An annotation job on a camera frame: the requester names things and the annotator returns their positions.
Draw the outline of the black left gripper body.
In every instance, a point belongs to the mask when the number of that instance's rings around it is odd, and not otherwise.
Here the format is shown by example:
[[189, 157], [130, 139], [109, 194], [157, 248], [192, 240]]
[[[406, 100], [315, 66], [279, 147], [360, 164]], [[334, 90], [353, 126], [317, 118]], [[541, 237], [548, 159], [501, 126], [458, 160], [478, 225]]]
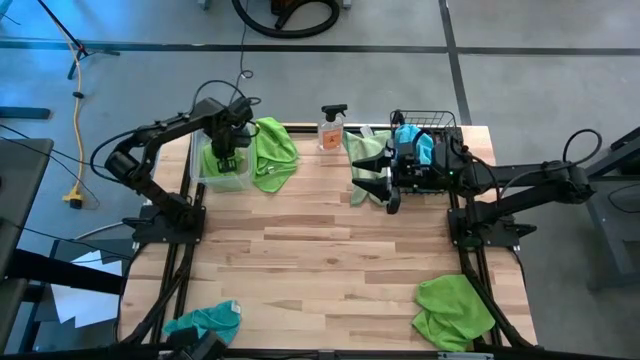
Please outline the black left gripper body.
[[216, 167], [220, 173], [229, 173], [237, 169], [235, 154], [237, 148], [248, 148], [252, 135], [246, 124], [253, 118], [251, 101], [236, 99], [214, 119], [211, 130], [212, 153], [217, 159]]

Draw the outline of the silver frame bracket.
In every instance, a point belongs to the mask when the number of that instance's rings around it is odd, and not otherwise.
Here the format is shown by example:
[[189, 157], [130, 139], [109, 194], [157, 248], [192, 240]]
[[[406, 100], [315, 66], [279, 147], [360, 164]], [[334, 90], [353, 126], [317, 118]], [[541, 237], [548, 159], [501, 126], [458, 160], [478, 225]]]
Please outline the silver frame bracket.
[[491, 353], [478, 352], [438, 352], [438, 360], [495, 360]]

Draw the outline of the blue microfiber towel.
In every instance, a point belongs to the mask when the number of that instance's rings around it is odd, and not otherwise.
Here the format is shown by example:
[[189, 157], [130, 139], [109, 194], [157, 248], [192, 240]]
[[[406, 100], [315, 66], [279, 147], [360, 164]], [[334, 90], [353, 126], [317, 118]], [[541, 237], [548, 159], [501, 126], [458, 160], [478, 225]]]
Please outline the blue microfiber towel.
[[409, 144], [421, 165], [430, 165], [432, 163], [434, 140], [428, 130], [413, 124], [401, 125], [395, 130], [394, 144]]

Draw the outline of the dark red vacuum cleaner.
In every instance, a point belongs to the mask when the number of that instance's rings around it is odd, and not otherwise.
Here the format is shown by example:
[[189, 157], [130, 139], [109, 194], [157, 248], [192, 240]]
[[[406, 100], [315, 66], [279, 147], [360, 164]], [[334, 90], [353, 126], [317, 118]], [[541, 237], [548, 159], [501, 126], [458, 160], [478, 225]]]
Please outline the dark red vacuum cleaner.
[[294, 11], [301, 0], [270, 0], [270, 11], [273, 15], [280, 16], [286, 11]]

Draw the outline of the teal microfiber towel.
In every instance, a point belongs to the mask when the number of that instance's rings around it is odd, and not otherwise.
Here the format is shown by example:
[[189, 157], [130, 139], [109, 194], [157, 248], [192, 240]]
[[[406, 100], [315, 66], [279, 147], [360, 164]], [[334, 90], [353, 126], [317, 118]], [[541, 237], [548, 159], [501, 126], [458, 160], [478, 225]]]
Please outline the teal microfiber towel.
[[169, 336], [177, 331], [195, 328], [202, 337], [207, 331], [214, 332], [226, 345], [230, 345], [239, 332], [242, 309], [235, 300], [227, 300], [213, 307], [200, 308], [170, 320], [162, 329]]

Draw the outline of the black aluminium table frame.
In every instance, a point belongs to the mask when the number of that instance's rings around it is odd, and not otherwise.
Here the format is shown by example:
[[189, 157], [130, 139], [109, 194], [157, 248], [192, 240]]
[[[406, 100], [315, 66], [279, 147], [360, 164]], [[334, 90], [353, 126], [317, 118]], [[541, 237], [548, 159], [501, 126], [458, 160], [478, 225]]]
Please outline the black aluminium table frame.
[[461, 270], [447, 195], [407, 196], [389, 215], [350, 202], [343, 150], [322, 151], [312, 124], [288, 124], [298, 168], [274, 194], [192, 194], [206, 210], [192, 247], [144, 246], [133, 261], [117, 332], [132, 334], [176, 272], [186, 279], [161, 323], [236, 301], [241, 324], [225, 360], [422, 358], [436, 348], [412, 327], [417, 286]]

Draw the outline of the pale green microfiber towel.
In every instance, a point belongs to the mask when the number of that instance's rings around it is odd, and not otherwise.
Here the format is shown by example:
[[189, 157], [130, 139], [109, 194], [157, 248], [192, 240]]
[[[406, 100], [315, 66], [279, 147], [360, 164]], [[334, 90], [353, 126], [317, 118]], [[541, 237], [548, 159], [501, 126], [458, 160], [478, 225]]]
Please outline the pale green microfiber towel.
[[[349, 162], [352, 163], [356, 160], [378, 155], [390, 138], [390, 130], [375, 131], [372, 135], [363, 136], [345, 132], [343, 136], [343, 146], [347, 152]], [[360, 206], [365, 200], [370, 200], [377, 206], [383, 205], [383, 202], [377, 197], [354, 185], [350, 200], [351, 205]]]

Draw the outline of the white paper sheet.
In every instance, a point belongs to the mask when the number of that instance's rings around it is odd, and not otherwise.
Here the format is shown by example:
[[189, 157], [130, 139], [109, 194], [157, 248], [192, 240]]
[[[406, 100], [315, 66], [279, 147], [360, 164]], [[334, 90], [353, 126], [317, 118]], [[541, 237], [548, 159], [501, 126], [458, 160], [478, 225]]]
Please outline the white paper sheet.
[[[89, 252], [74, 260], [73, 264], [100, 270], [113, 275], [122, 275], [122, 261], [107, 263], [100, 251]], [[73, 319], [76, 328], [114, 319], [117, 316], [117, 294], [72, 288], [64, 285], [51, 286], [58, 318], [61, 323]]]

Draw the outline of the grey metal stand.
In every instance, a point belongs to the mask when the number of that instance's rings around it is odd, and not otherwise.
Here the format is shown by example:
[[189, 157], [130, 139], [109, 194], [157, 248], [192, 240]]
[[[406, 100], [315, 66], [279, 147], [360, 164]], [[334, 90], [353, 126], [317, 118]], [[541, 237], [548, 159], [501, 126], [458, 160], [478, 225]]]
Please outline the grey metal stand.
[[585, 169], [595, 194], [586, 208], [601, 240], [606, 269], [587, 283], [591, 291], [640, 285], [640, 127], [614, 141], [606, 156]]

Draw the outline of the grey desk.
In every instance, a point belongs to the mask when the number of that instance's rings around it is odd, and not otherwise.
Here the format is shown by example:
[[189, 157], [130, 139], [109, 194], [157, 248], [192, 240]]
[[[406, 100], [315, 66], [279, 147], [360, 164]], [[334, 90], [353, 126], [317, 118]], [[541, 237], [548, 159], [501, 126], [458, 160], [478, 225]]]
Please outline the grey desk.
[[0, 139], [0, 355], [5, 351], [28, 281], [30, 260], [42, 256], [18, 248], [54, 142]]

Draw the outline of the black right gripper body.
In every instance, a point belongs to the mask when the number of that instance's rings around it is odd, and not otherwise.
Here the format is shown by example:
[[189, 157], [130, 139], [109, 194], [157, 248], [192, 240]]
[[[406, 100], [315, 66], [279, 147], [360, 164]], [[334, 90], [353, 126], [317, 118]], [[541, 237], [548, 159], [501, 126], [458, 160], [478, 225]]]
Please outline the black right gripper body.
[[450, 188], [447, 174], [431, 165], [422, 164], [411, 147], [398, 147], [393, 150], [388, 177], [388, 214], [398, 212], [402, 194], [440, 194]]

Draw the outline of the spray bottle with orange label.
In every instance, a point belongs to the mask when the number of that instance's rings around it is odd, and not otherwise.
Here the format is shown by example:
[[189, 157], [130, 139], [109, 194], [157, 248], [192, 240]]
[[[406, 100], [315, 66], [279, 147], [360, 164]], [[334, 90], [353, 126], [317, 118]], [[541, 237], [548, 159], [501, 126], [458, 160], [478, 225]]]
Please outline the spray bottle with orange label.
[[342, 145], [347, 104], [324, 105], [323, 120], [318, 125], [318, 142], [321, 150], [334, 150]]

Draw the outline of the black tripod stand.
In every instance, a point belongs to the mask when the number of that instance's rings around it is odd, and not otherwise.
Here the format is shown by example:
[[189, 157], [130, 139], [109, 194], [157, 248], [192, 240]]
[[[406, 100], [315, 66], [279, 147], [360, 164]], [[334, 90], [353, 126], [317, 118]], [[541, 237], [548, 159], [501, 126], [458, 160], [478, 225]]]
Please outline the black tripod stand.
[[47, 13], [49, 18], [53, 21], [54, 25], [62, 34], [64, 40], [67, 42], [67, 45], [71, 49], [71, 54], [73, 55], [73, 61], [70, 66], [69, 72], [67, 74], [68, 80], [72, 80], [75, 74], [80, 74], [80, 61], [84, 58], [88, 58], [95, 54], [104, 54], [109, 56], [121, 55], [119, 51], [115, 51], [115, 50], [87, 47], [81, 40], [76, 38], [67, 29], [67, 27], [59, 20], [59, 18], [53, 13], [53, 11], [48, 7], [48, 5], [43, 0], [36, 0], [36, 1]]

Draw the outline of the clear plastic bin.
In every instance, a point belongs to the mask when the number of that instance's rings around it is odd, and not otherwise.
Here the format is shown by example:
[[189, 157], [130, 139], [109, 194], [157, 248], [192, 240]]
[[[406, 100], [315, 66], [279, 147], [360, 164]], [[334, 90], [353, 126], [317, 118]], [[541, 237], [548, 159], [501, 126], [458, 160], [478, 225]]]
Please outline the clear plastic bin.
[[206, 98], [197, 102], [194, 108], [190, 112], [192, 120], [201, 121], [200, 127], [191, 134], [190, 145], [190, 175], [191, 179], [197, 183], [203, 183], [209, 186], [214, 192], [231, 192], [242, 191], [249, 187], [250, 175], [253, 169], [253, 145], [252, 141], [255, 137], [255, 125], [250, 120], [246, 124], [246, 128], [252, 135], [251, 144], [247, 148], [248, 165], [245, 172], [232, 177], [221, 177], [213, 179], [211, 181], [205, 180], [201, 175], [201, 158], [202, 148], [210, 144], [211, 145], [211, 130], [213, 128], [215, 119], [214, 117], [221, 113], [227, 106], [219, 103], [217, 100]]

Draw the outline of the dark flat bar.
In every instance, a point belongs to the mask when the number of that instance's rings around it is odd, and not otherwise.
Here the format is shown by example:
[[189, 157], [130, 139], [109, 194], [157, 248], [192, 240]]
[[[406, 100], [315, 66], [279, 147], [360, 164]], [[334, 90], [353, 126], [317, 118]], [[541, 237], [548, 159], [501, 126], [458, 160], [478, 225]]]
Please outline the dark flat bar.
[[0, 118], [48, 120], [50, 116], [48, 108], [0, 106]]

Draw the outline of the black support beam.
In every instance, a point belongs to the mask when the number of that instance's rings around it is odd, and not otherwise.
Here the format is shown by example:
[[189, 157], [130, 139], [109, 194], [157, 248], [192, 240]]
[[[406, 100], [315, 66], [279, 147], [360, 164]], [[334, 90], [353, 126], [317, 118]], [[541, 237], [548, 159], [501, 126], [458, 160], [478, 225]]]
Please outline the black support beam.
[[116, 295], [120, 293], [124, 284], [124, 278], [121, 275], [83, 267], [21, 249], [13, 252], [1, 277], [35, 280]]

